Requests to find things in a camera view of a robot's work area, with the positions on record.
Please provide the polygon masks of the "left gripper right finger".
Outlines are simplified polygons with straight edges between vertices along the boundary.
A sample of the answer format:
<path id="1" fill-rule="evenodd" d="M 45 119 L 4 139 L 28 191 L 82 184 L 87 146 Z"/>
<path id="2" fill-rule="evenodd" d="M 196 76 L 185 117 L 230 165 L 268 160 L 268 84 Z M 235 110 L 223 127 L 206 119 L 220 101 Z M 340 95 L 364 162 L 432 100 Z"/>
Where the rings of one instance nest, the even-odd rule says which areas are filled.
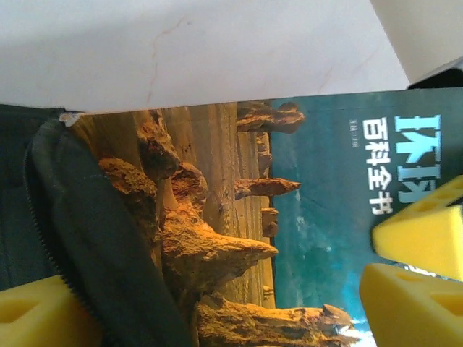
<path id="1" fill-rule="evenodd" d="M 365 266 L 360 298 L 377 346 L 461 346 L 462 283 Z"/>

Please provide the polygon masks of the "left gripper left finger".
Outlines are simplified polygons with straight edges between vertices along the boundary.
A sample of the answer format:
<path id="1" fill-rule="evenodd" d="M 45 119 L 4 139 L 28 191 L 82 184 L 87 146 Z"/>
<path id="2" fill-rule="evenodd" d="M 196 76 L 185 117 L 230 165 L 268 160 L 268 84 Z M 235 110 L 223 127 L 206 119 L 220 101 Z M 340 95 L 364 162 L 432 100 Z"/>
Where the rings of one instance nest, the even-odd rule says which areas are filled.
<path id="1" fill-rule="evenodd" d="M 4 347 L 100 346 L 102 327 L 57 275 L 1 292 Z"/>

